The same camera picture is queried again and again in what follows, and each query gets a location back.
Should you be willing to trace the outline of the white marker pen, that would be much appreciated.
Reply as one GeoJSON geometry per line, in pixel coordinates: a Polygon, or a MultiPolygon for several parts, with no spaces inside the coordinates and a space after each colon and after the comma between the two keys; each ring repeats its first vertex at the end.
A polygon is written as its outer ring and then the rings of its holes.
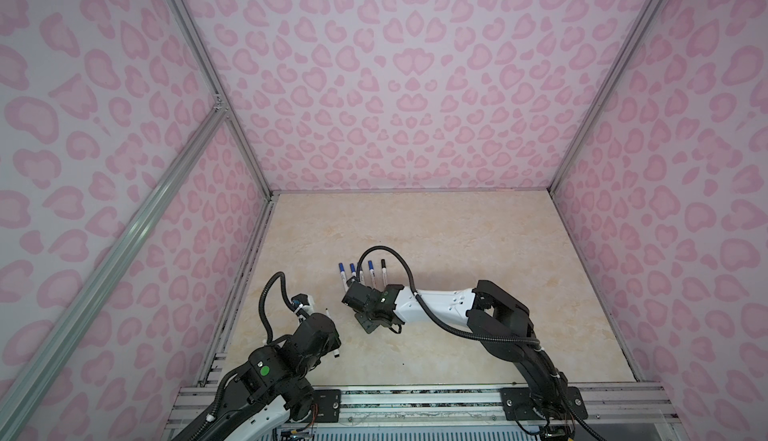
{"type": "Polygon", "coordinates": [[[338,268],[339,268],[339,273],[340,273],[340,278],[341,278],[341,283],[342,283],[342,289],[344,291],[346,291],[346,289],[347,289],[347,273],[346,273],[346,270],[345,270],[344,263],[341,263],[341,262],[338,263],[338,268]]]}

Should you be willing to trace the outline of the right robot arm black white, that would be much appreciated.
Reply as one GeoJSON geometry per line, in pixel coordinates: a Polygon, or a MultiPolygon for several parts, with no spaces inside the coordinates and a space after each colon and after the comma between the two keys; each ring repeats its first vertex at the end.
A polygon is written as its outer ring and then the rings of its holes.
{"type": "Polygon", "coordinates": [[[399,334],[410,323],[429,320],[462,339],[478,342],[496,359],[514,365],[523,388],[503,388],[501,399],[509,421],[586,420],[580,391],[569,385],[535,334],[529,309],[501,287],[480,280],[474,288],[453,291],[417,290],[389,284],[381,290],[350,281],[342,303],[368,333],[388,328],[399,334]]]}

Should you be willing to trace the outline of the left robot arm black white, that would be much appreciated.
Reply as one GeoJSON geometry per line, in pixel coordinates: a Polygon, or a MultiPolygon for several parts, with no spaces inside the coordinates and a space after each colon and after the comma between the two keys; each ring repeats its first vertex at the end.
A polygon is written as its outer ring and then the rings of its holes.
{"type": "Polygon", "coordinates": [[[287,334],[254,350],[221,379],[213,401],[177,440],[258,440],[289,422],[318,415],[307,375],[341,346],[334,322],[314,313],[287,334]]]}

